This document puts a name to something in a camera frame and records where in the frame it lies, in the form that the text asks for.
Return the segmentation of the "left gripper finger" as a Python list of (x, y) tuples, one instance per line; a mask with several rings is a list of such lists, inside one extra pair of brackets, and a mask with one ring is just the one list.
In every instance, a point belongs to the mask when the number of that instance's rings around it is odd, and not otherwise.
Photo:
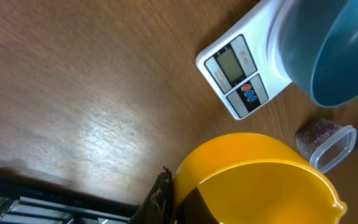
[(170, 169), (163, 167), (138, 211), (128, 224), (171, 224), (173, 212), (173, 179)]

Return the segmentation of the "yellow measuring scoop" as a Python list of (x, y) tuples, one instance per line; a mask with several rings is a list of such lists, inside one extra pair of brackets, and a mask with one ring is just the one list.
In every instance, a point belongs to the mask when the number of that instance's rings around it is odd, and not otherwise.
[(281, 141), (232, 133), (192, 151), (173, 180), (178, 223), (338, 223), (329, 179)]

